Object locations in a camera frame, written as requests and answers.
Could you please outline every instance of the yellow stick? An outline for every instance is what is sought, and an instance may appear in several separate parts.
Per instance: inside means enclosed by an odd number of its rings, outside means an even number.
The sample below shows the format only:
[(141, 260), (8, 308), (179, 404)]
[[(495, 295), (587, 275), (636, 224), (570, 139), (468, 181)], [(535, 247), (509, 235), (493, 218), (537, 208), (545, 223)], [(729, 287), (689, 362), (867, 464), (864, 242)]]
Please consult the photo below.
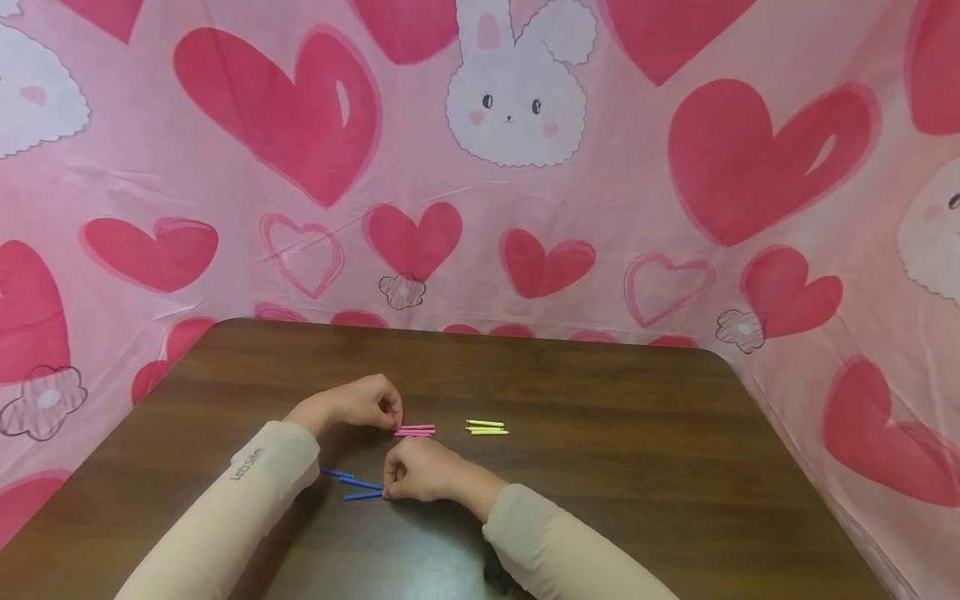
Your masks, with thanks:
[(503, 423), (498, 420), (476, 420), (467, 419), (467, 425), (488, 425), (490, 427), (503, 427)]

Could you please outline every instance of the blue stick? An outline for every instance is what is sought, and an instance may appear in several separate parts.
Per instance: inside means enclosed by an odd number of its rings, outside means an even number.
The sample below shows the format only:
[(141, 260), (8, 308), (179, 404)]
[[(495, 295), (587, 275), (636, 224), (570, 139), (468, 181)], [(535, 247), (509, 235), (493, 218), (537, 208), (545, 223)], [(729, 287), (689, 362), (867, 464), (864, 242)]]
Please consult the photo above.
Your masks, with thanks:
[(383, 486), (377, 485), (375, 483), (367, 483), (366, 481), (360, 481), (359, 479), (353, 479), (352, 477), (341, 477), (340, 481), (344, 483), (349, 483), (352, 486), (358, 488), (370, 488), (371, 490), (383, 490)]
[(334, 477), (348, 477), (353, 479), (353, 475), (351, 473), (344, 473), (341, 470), (333, 470), (332, 468), (321, 468), (320, 472), (326, 475), (333, 475)]
[(383, 492), (366, 492), (366, 493), (348, 493), (344, 496), (344, 502), (352, 502), (353, 500), (366, 500), (367, 498), (382, 498)]

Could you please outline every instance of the bunny ear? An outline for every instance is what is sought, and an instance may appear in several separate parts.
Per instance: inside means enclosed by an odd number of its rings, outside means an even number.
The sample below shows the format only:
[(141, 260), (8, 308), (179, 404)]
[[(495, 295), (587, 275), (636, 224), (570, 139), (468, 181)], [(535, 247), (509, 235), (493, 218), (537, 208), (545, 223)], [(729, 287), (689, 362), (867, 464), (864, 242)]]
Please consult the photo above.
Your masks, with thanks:
[(514, 45), (510, 0), (457, 0), (457, 25), (464, 56)]

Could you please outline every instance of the long sleeve shirt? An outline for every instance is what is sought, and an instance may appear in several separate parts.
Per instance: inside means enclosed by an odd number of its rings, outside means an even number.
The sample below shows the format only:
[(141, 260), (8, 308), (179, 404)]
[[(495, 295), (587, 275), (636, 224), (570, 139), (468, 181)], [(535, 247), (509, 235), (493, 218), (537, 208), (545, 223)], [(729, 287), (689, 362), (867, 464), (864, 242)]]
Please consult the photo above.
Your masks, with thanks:
[[(320, 447), (268, 422), (163, 536), (117, 600), (226, 600), (260, 540), (319, 476)], [(529, 488), (497, 496), (483, 527), (504, 568), (542, 600), (676, 600), (600, 534)]]

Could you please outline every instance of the brown table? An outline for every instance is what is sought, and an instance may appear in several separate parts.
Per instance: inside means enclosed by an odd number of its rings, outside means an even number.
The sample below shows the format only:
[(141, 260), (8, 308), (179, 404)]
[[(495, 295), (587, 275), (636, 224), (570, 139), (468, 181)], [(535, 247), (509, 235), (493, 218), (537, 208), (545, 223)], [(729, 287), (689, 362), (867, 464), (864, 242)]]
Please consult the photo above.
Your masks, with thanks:
[[(0, 552), (0, 597), (111, 598), (264, 421), (373, 372), (408, 422), (436, 422), (442, 443), (557, 501), (682, 600), (889, 598), (713, 354), (246, 320), (210, 330)], [(513, 433), (472, 438), (465, 418)], [(334, 431), (322, 460), (376, 480), (394, 441)], [(460, 507), (345, 503), (344, 487), (306, 492), (233, 597), (496, 597)]]

